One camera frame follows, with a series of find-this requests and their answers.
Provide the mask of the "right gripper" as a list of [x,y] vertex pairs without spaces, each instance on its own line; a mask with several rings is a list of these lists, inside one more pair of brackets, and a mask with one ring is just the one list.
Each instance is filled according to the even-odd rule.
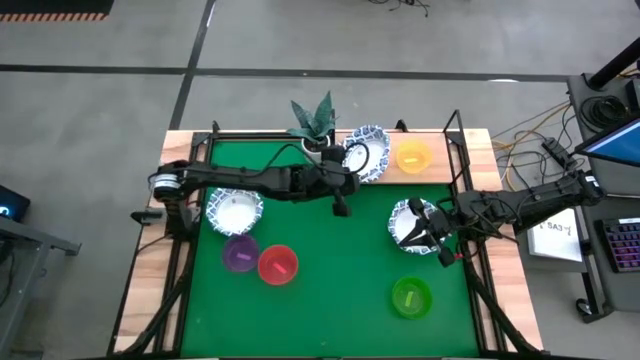
[[447,258],[441,260],[444,267],[451,265],[455,259],[464,259],[471,262],[473,253],[469,248],[469,242],[473,240],[473,213],[471,212],[472,194],[459,194],[438,200],[435,206],[421,198],[410,198],[408,206],[416,217],[417,226],[428,226],[432,234],[425,229],[414,228],[399,243],[401,248],[426,247],[433,248],[435,239],[457,235],[455,254],[449,248],[441,245],[441,250]]

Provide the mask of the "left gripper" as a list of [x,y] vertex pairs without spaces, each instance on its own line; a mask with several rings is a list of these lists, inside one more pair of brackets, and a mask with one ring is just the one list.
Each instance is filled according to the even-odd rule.
[[334,216],[349,217],[351,209],[346,197],[360,189],[359,176],[337,162],[307,166],[301,175],[304,195],[301,201],[317,200],[332,196]]

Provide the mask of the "blue patterned paper bowl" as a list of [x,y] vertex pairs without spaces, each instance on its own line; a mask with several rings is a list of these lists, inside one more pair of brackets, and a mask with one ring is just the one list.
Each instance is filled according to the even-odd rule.
[[364,125],[347,135],[343,141],[346,150],[343,166],[357,170],[361,184],[378,180],[389,165],[390,135],[379,125]]
[[205,215],[215,232],[232,236],[248,233],[263,211],[264,201],[256,192],[216,188],[209,195]]
[[[416,217],[411,213],[409,209],[408,199],[401,200],[394,205],[390,218],[388,220],[387,228],[397,246],[398,246],[398,243],[411,230],[416,228],[415,220],[416,220]],[[436,244],[431,249],[426,247],[418,247],[418,246],[407,247],[407,248],[399,247],[399,248],[406,253],[409,253],[412,255],[420,255],[420,256],[436,254],[439,252],[438,246]]]

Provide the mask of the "yellow plastic bowl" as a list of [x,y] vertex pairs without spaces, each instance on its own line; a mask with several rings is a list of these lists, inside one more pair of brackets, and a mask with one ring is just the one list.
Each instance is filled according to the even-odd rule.
[[417,140],[402,142],[396,152],[398,167],[407,174],[418,174],[428,168],[433,161],[430,147]]

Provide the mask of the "green plastic bowl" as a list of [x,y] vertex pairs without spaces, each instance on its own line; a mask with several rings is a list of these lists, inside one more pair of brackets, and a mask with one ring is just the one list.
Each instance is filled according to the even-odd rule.
[[424,317],[430,311],[433,296],[423,280],[407,276],[400,278],[394,284],[391,301],[400,316],[416,320]]

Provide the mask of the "red plastic bowl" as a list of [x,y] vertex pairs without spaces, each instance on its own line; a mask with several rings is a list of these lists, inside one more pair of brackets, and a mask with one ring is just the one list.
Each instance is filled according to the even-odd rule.
[[288,246],[273,245],[266,248],[258,261],[258,274],[267,284],[282,286],[291,282],[298,273],[299,260]]

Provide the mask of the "purple plastic bowl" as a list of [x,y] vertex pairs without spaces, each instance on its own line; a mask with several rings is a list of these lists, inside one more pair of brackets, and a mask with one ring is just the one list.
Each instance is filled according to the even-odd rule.
[[231,272],[249,272],[257,266],[259,255],[260,248],[253,237],[232,235],[224,244],[222,263]]

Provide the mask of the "white plant pot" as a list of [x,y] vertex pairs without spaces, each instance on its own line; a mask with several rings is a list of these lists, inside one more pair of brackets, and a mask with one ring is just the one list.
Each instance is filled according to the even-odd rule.
[[321,155],[321,152],[331,144],[332,140],[329,135],[325,135],[319,142],[307,138],[301,140],[303,150],[309,155]]

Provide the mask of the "green snake plant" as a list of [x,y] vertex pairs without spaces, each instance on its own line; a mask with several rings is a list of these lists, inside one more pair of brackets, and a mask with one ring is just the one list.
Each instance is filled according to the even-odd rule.
[[288,134],[319,144],[335,129],[336,116],[330,91],[326,93],[314,112],[303,108],[293,100],[290,103],[299,127],[288,129]]

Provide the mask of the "green table mat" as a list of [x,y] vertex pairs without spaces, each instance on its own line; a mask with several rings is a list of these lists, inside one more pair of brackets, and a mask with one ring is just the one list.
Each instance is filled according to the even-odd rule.
[[[351,215],[333,215],[332,199],[266,200],[252,229],[261,248],[290,247],[295,278],[266,284],[256,271],[222,263],[225,237],[203,223],[181,353],[185,357],[475,356],[476,332],[461,264],[399,249],[387,223],[393,206],[418,196],[447,197],[444,185],[364,185],[348,197]],[[402,277],[430,288],[422,318],[399,315],[392,288]]]

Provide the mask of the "black power strip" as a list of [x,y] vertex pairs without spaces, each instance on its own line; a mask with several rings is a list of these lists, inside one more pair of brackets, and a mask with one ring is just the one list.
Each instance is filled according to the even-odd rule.
[[577,161],[555,138],[545,138],[541,146],[564,170],[576,167]]

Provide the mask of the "grey computer desk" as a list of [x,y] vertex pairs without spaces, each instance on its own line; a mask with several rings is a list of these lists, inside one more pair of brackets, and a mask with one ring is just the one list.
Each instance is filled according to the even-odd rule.
[[[624,78],[611,80],[599,91],[589,88],[586,80],[583,75],[571,76],[567,80],[569,99],[583,140],[598,134],[596,126],[584,119],[587,99],[611,95],[623,104],[628,103]],[[581,209],[593,256],[588,271],[597,277],[594,285],[596,294],[589,298],[591,311],[602,316],[613,311],[640,313],[640,272],[613,272],[595,229],[597,220],[640,217],[640,167],[597,158],[590,158],[588,164],[599,185],[608,193],[598,205]]]

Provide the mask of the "black upright pole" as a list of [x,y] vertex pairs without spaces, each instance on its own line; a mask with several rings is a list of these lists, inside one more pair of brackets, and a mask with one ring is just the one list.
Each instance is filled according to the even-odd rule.
[[589,77],[586,80],[587,86],[593,90],[601,90],[638,59],[640,59],[640,37],[636,38],[599,71]]

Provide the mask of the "grey metal desk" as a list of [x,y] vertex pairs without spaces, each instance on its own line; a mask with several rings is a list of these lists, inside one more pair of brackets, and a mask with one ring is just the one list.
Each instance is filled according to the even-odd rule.
[[0,360],[8,360],[51,250],[77,256],[81,244],[0,216]]

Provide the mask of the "black electronic device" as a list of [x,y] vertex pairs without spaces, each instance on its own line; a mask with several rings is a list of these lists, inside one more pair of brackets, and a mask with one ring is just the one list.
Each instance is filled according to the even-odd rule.
[[22,222],[31,200],[3,185],[0,185],[0,216]]

